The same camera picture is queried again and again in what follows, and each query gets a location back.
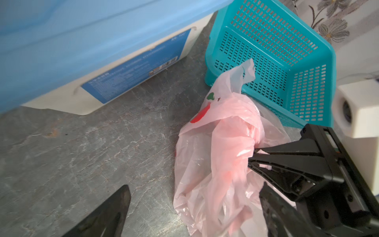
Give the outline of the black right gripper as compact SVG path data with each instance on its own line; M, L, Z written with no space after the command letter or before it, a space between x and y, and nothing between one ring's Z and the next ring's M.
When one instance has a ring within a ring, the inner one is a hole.
M301 138L254 153L320 157L251 157L248 167L301 200L299 213L327 236L377 237L379 204L333 130L307 124Z

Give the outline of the pink printed plastic bag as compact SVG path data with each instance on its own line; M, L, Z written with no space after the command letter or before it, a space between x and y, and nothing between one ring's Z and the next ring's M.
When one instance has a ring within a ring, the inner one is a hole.
M176 144L173 206L192 237L265 237L264 178L254 151L290 142L279 118L242 93L257 78L252 59L222 73Z

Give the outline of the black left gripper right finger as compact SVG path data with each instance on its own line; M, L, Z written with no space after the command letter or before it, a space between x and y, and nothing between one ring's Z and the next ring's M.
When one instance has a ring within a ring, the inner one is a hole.
M259 193L269 237L324 237L267 183Z

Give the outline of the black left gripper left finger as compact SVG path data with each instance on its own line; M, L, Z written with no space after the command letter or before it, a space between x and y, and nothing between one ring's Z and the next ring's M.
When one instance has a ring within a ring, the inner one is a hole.
M130 202L129 186L123 185L64 236L120 237Z

